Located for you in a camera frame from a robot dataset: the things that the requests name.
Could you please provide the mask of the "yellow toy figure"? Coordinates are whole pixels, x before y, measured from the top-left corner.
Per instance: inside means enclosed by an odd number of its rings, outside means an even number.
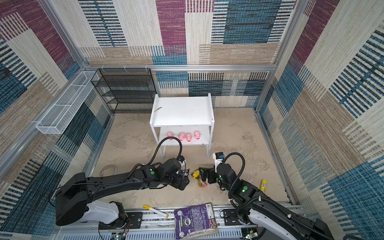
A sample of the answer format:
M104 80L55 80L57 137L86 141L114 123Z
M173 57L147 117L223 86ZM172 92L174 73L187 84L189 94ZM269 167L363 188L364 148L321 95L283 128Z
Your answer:
M199 170L194 171L194 172L192 173L192 177L193 177L194 179L199 179L199 177L200 177L200 171L199 171Z

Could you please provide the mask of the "black purple Kuromi figurine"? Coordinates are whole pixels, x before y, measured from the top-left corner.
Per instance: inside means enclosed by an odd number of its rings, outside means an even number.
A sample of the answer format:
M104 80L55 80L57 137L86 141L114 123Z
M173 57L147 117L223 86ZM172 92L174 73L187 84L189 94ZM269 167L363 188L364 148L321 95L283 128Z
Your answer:
M184 176L184 177L187 177L187 176L189 175L189 172L190 172L189 169L184 170L184 171L183 171L183 176Z

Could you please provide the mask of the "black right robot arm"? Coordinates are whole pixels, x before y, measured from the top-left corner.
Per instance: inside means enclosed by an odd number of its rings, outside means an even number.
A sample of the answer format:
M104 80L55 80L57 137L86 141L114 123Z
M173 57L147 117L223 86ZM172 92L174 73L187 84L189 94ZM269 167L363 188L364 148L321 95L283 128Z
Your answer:
M332 240L330 229L321 220L312 221L278 204L255 185L242 180L231 165L220 163L213 168L199 168L203 179L217 183L228 192L229 201L244 224L256 224L283 240Z

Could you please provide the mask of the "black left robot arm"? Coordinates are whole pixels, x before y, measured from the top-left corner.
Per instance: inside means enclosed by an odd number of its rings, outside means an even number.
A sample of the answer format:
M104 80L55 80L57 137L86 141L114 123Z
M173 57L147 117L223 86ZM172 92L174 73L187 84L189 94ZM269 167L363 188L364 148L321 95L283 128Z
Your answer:
M129 173L108 177L87 178L85 173L78 173L55 192L56 224L98 221L123 227L127 220L123 205L104 203L100 198L131 190L159 189L159 185L183 191L188 184L189 178L175 158L164 164L137 164Z

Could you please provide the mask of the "white two-tier shelf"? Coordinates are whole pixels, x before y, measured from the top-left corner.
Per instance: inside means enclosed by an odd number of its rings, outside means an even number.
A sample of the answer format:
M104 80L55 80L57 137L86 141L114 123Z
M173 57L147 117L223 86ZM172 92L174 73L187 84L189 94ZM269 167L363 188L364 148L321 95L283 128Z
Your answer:
M183 146L205 146L207 157L210 156L215 117L212 97L159 97L155 95L153 109L150 117L150 127L157 142L172 132L178 137L181 132L190 133L191 142L183 140ZM196 140L195 131L200 132L201 138Z

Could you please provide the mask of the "doll toy figure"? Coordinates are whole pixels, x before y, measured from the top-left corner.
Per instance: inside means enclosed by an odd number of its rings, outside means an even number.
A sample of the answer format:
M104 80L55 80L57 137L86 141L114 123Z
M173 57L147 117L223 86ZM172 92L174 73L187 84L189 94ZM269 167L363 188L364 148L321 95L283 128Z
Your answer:
M198 183L199 183L199 187L201 187L201 188L205 188L207 186L207 184L205 182L203 182L202 180L198 180Z

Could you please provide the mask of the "yellow white marker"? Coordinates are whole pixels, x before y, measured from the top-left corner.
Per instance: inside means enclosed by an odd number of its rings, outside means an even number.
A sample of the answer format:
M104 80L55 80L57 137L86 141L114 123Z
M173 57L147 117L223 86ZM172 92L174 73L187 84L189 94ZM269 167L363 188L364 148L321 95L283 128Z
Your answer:
M155 213L155 214L158 214L158 215L162 216L163 218L166 218L166 219L169 218L169 214L164 213L164 212L162 212L162 211L159 211L159 210L157 210L157 209L155 209L155 208L152 208L152 207L150 207L150 206L148 206L148 205L143 205L143 208L146 209L146 210L148 210L148 211L151 211L151 212L153 212L153 213Z

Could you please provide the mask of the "purple toy package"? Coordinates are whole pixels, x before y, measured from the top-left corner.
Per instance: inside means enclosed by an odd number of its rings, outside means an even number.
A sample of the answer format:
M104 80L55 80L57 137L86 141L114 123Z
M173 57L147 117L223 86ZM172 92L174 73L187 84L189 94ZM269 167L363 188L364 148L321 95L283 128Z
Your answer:
M219 233L212 203L174 210L176 240L192 240Z

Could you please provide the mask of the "yellow small bottle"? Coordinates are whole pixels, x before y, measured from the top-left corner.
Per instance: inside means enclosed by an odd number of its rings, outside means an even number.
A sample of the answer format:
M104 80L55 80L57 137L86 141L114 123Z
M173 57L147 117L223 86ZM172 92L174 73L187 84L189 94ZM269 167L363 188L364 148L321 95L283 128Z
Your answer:
M261 184L260 184L260 190L261 190L263 193L266 192L266 186L267 186L267 183L268 183L267 180L262 179Z

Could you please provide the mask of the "clear tape roll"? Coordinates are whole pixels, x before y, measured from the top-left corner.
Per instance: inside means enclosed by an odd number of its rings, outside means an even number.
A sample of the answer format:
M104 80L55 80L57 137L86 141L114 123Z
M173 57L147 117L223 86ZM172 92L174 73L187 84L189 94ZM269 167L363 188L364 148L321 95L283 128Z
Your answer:
M109 177L116 175L118 173L118 169L115 165L107 165L103 167L103 169L100 172L101 177Z

